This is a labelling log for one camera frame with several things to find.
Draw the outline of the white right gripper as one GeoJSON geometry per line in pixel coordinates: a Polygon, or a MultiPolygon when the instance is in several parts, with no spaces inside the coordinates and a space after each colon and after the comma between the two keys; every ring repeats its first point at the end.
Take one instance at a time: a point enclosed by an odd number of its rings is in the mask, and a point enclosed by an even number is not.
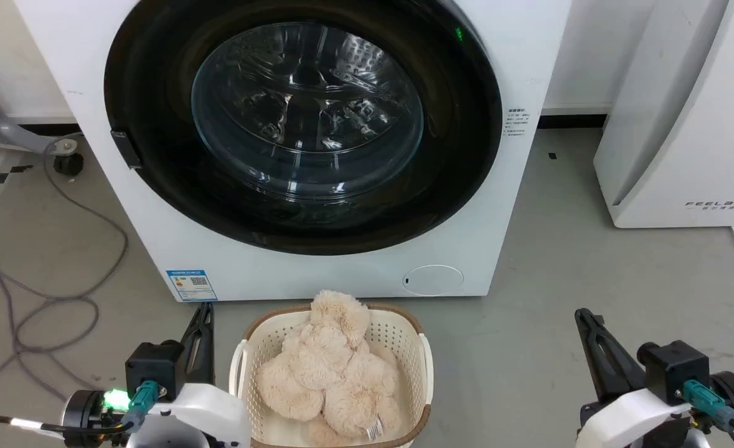
{"type": "Polygon", "coordinates": [[[681,390],[671,405],[644,389],[642,367],[606,329],[603,317],[586,308],[574,317],[598,399],[581,408],[575,448],[644,448],[646,434],[691,405],[681,390]]]}

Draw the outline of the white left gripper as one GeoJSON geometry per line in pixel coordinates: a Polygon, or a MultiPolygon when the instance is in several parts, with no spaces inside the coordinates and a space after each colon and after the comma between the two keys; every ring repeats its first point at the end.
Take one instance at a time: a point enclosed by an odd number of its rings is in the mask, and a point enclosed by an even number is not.
{"type": "Polygon", "coordinates": [[[174,401],[156,403],[126,448],[251,448],[247,406],[215,386],[213,304],[199,304],[181,343],[185,380],[203,383],[187,383],[174,401]]]}

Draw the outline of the white front-load washing machine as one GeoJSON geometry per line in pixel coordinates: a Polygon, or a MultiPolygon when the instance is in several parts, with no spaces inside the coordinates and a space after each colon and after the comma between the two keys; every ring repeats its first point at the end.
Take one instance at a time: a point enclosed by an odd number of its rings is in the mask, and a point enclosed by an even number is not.
{"type": "Polygon", "coordinates": [[[475,195],[440,226],[396,246],[338,256],[284,253],[227,238],[179,212],[125,164],[110,135],[104,77],[111,43],[139,1],[14,3],[169,288],[165,271],[202,269],[218,301],[305,299],[322,289],[359,298],[414,297],[403,287],[404,275],[443,264],[464,275],[450,297],[489,292],[573,0],[440,0],[474,33],[494,69],[502,103],[496,159],[475,195]],[[509,108],[531,114],[525,136],[502,136],[509,108]]]}

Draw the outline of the round black glass washer door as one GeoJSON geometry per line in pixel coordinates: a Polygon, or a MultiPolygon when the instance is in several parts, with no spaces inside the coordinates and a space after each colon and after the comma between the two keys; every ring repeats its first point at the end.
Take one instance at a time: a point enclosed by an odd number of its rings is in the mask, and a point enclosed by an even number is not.
{"type": "Polygon", "coordinates": [[[140,0],[104,81],[145,184],[284,253],[429,232],[475,195],[501,141],[494,69],[440,0],[140,0]]]}

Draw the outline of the blue energy label sticker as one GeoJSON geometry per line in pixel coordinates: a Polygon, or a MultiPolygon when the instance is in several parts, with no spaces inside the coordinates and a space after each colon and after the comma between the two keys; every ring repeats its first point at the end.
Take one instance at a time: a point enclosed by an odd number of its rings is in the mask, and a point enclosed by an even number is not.
{"type": "Polygon", "coordinates": [[[167,270],[166,281],[179,302],[214,302],[218,300],[207,273],[197,270],[167,270]]]}

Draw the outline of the beige plush teddy bear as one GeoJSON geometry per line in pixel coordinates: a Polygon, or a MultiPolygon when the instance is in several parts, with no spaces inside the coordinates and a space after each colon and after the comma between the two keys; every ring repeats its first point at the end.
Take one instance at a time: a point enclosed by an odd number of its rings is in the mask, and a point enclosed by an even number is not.
{"type": "Polygon", "coordinates": [[[348,446],[369,436],[395,437],[399,369],[389,348],[371,348],[370,310],[343,292],[322,290],[307,320],[287,334],[281,352],[256,370],[264,403],[307,425],[312,445],[348,446]]]}

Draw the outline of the oval white filter cover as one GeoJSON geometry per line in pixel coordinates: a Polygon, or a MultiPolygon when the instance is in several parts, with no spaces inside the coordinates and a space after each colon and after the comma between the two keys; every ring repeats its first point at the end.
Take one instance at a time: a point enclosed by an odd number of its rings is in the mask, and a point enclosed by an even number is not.
{"type": "Polygon", "coordinates": [[[458,292],[463,282],[460,270],[443,264],[419,266],[403,277],[404,289],[418,297],[449,297],[458,292]]]}

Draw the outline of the cream plastic laundry basket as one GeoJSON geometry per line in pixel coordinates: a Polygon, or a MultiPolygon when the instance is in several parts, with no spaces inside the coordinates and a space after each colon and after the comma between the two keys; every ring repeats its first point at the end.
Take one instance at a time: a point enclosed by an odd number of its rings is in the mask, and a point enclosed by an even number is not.
{"type": "MultiPolygon", "coordinates": [[[[421,324],[409,312],[389,304],[369,304],[366,340],[371,348],[392,350],[399,369],[397,401],[403,425],[395,437],[384,436],[338,448],[411,448],[430,417],[434,397],[434,360],[421,324]]],[[[309,304],[277,309],[254,320],[230,361],[225,390],[247,407],[251,448],[308,448],[306,426],[279,416],[261,399],[255,375],[262,363],[281,351],[284,338],[309,317],[309,304]]]]}

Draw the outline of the black caster wheel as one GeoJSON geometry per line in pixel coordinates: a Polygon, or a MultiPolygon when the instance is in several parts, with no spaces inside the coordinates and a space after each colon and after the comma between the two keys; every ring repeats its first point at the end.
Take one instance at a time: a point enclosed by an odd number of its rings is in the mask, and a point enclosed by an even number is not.
{"type": "Polygon", "coordinates": [[[75,177],[84,170],[84,161],[82,154],[74,152],[71,155],[54,156],[52,167],[59,175],[75,177]]]}

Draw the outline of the small printed text sticker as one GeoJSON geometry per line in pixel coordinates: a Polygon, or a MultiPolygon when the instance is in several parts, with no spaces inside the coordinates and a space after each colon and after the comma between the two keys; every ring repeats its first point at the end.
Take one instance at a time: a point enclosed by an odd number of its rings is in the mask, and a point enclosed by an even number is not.
{"type": "Polygon", "coordinates": [[[526,108],[509,108],[504,113],[503,137],[521,137],[528,131],[531,114],[526,108]]]}

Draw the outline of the white Feelbird appliance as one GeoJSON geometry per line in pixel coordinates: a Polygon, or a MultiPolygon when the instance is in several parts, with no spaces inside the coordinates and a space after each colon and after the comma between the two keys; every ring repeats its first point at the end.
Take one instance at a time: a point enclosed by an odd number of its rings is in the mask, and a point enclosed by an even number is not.
{"type": "Polygon", "coordinates": [[[618,228],[734,226],[734,0],[657,0],[593,163],[618,228]]]}

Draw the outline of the grey metal frame leg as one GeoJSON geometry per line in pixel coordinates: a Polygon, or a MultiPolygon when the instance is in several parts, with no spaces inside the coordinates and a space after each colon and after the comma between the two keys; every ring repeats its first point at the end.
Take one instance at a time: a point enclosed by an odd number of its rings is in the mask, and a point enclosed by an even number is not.
{"type": "Polygon", "coordinates": [[[18,125],[0,106],[0,149],[33,154],[71,155],[77,151],[80,131],[63,136],[39,135],[18,125]]]}

